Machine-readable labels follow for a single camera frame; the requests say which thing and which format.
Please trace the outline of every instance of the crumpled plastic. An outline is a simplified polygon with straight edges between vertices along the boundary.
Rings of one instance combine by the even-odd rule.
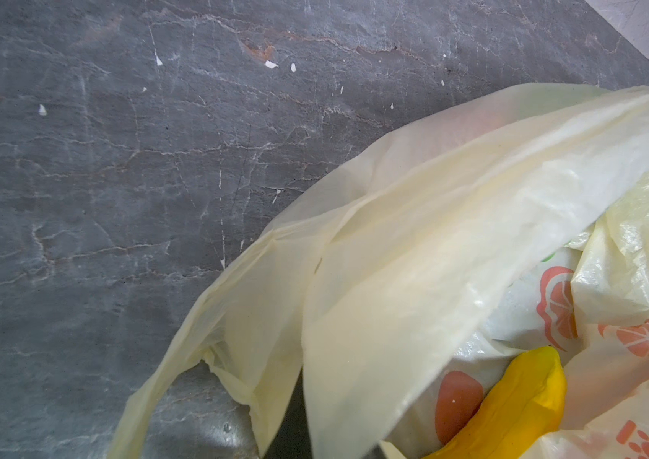
[[[161,395],[204,359],[251,407],[261,454],[303,362],[314,457],[359,458],[508,286],[647,170],[649,87],[523,85],[387,134],[202,293],[109,457],[139,455]]]

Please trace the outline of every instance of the yellow object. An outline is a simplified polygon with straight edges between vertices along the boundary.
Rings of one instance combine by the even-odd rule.
[[[566,396],[553,347],[518,355],[465,428],[425,459],[518,459],[540,436],[558,430]]]

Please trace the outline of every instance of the red oval print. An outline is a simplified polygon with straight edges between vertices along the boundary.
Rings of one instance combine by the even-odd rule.
[[[649,319],[640,326],[620,327],[615,333],[620,342],[633,354],[649,357]]]
[[[574,271],[563,266],[553,266],[544,271],[541,276],[541,302],[536,306],[544,321],[544,335],[558,350],[561,347],[553,335],[556,328],[558,335],[566,339],[577,337],[577,322],[574,319],[574,301],[570,281]]]
[[[434,424],[442,444],[462,430],[480,408],[482,385],[464,372],[448,372],[439,386]]]

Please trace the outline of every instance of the yellow pepper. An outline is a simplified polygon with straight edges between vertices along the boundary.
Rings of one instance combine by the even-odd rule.
[[[553,347],[518,355],[467,425],[425,459],[518,459],[540,436],[558,430],[566,396]]]

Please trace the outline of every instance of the marble countertop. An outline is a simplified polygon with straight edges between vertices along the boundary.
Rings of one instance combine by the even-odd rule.
[[[104,457],[274,215],[384,133],[527,81],[649,85],[649,61],[568,0],[0,2],[0,457]],[[144,451],[256,456],[203,366]]]

